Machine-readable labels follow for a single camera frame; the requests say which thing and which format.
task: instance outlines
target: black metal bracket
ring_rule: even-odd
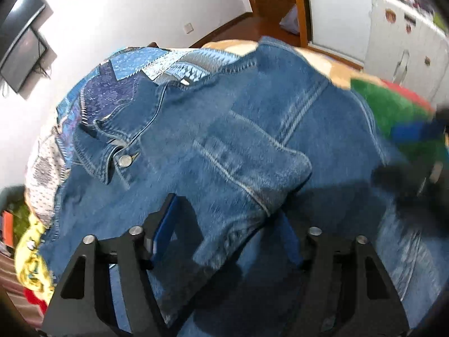
[[[118,328],[112,302],[109,265],[118,264],[132,335],[170,336],[147,270],[162,257],[179,213],[178,197],[171,193],[142,226],[108,240],[84,237],[56,287],[42,330],[52,336],[129,336]]]
[[[297,235],[304,238],[299,231]],[[408,332],[396,289],[366,237],[350,241],[311,227],[306,248],[311,255],[309,282],[296,319],[287,330],[288,337],[397,337]],[[335,321],[325,328],[332,294]]]
[[[163,256],[180,213],[179,198],[171,193],[161,210],[147,216],[142,226],[109,240],[86,236],[56,287],[42,330],[52,336],[174,336],[176,331],[169,329],[162,318],[147,271]],[[293,220],[291,224],[298,238],[304,239],[304,228]],[[365,237],[344,240],[312,227],[303,246],[303,266],[310,266],[305,271],[309,281],[304,297],[298,300],[299,312],[286,329],[287,336],[396,337],[408,331],[396,290]],[[132,334],[117,325],[110,264],[119,266]],[[335,322],[323,329],[332,295],[331,316]]]

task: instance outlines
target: yellow cloth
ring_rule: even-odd
[[[53,296],[54,286],[47,265],[42,256],[37,253],[40,237],[45,226],[33,214],[28,218],[30,227],[24,233],[15,249],[14,266],[19,282],[35,292],[48,305]]]

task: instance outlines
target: electrical outlet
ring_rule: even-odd
[[[187,23],[186,25],[184,25],[184,31],[185,31],[186,34],[189,34],[192,31],[194,31],[192,23]]]

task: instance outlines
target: wall-mounted television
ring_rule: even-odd
[[[0,68],[0,75],[15,92],[18,92],[46,50],[47,47],[33,29],[28,28],[8,54]]]
[[[44,0],[17,0],[0,22],[0,75],[15,92],[47,49],[30,28],[44,7]]]

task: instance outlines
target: wooden floor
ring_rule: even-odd
[[[284,29],[281,29],[276,22],[271,22],[258,16],[252,16],[251,13],[246,13],[198,40],[191,48],[201,48],[208,42],[227,39],[258,41],[264,35],[282,40],[292,46],[300,46],[299,35],[288,33]]]
[[[226,39],[258,41],[264,35],[282,40],[292,46],[300,46],[299,35],[288,33],[284,29],[281,29],[279,24],[257,16],[251,16],[238,22],[224,32],[220,32],[211,41],[217,42]]]

